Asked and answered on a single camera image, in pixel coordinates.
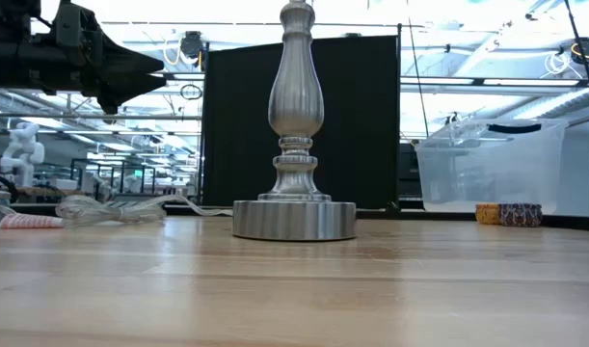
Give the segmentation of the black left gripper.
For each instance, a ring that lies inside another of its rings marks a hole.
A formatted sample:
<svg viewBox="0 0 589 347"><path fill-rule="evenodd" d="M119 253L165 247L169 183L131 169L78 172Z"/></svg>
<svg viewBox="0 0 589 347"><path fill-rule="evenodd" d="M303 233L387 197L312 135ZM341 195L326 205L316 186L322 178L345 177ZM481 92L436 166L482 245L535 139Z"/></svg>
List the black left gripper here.
<svg viewBox="0 0 589 347"><path fill-rule="evenodd" d="M124 102L167 84L166 78L144 75L161 70L161 60L116 44L102 31L93 11L70 0L60 0L53 34L55 46L66 58L55 66L53 89L97 96L107 115L115 115ZM122 75L103 78L114 74Z"/></svg>

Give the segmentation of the silver metal lamp base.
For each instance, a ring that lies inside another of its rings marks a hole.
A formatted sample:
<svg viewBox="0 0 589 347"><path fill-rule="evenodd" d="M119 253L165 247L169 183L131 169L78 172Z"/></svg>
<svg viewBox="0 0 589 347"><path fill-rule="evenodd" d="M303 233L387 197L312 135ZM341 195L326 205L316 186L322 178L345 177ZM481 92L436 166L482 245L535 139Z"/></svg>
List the silver metal lamp base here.
<svg viewBox="0 0 589 347"><path fill-rule="evenodd" d="M276 182L256 200L233 203L236 237L293 242L325 242L356 237L356 205L333 201L314 183L318 159L309 153L324 122L324 100L311 53L315 12L306 0L281 9L279 69L270 93L268 122L279 135L281 154L273 159Z"/></svg>

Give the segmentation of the black ceiling-hung device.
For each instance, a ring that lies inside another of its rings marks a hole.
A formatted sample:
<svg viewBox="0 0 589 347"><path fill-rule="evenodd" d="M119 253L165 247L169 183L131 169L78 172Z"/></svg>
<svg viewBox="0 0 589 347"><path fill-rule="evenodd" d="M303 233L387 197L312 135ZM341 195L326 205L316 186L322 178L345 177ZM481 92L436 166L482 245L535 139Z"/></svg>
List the black ceiling-hung device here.
<svg viewBox="0 0 589 347"><path fill-rule="evenodd" d="M201 39L200 31L186 31L180 41L181 53L189 59L197 59L203 49L204 44Z"/></svg>
<svg viewBox="0 0 589 347"><path fill-rule="evenodd" d="M571 58L578 65L589 65L589 38L581 38L571 45Z"/></svg>

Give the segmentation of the black partition screen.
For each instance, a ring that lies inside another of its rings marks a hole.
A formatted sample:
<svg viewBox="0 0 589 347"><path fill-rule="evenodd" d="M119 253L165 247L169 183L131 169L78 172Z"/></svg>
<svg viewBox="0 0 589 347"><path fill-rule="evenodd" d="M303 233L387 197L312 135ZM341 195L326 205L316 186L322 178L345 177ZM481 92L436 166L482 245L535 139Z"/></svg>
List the black partition screen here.
<svg viewBox="0 0 589 347"><path fill-rule="evenodd" d="M331 38L311 46L324 96L313 137L316 187L336 201L379 209L396 199L397 39ZM203 203L255 200L276 180L279 137L268 122L279 43L213 51L203 98Z"/></svg>

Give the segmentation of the pink striped flat packet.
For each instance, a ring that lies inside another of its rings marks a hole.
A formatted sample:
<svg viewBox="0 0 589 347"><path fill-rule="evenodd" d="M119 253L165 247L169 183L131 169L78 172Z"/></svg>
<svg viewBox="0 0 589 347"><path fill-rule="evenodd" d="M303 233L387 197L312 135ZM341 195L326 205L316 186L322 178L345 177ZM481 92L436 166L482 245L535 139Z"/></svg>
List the pink striped flat packet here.
<svg viewBox="0 0 589 347"><path fill-rule="evenodd" d="M57 217L10 214L0 221L0 229L23 229L23 228L62 228L64 220Z"/></svg>

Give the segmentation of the clear plastic storage bin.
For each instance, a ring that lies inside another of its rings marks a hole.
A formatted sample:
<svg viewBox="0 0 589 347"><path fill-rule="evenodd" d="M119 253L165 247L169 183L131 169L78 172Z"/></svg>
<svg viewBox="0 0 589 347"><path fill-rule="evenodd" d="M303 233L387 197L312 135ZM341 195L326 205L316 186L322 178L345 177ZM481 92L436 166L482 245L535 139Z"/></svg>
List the clear plastic storage bin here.
<svg viewBox="0 0 589 347"><path fill-rule="evenodd" d="M473 212L482 203L532 203L554 213L567 126L558 119L444 126L415 146L424 208Z"/></svg>

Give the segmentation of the thin black stand pole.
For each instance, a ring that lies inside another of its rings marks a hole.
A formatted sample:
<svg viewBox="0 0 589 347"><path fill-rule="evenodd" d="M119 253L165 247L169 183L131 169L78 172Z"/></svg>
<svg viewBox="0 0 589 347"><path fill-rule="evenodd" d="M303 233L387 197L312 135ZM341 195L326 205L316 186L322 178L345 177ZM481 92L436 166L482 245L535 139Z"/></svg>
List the thin black stand pole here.
<svg viewBox="0 0 589 347"><path fill-rule="evenodd" d="M589 86L589 63L588 63L589 58L585 54L584 47L583 47L583 44L582 44L582 40L581 40L581 37L579 35L578 29L576 27L576 21L575 21L575 17L573 15L573 12L572 12L572 8L571 8L571 5L570 5L570 0L563 0L563 2L564 2L565 7L567 9L567 13L568 13L568 17L569 17L569 20L570 20L570 24L571 24L571 27L572 27L572 30L573 30L573 33L574 33L575 44L578 47L578 53L579 53L578 55L580 56L580 59L584 63L584 66L585 66L585 71L586 71L586 76L587 76L587 85Z"/></svg>

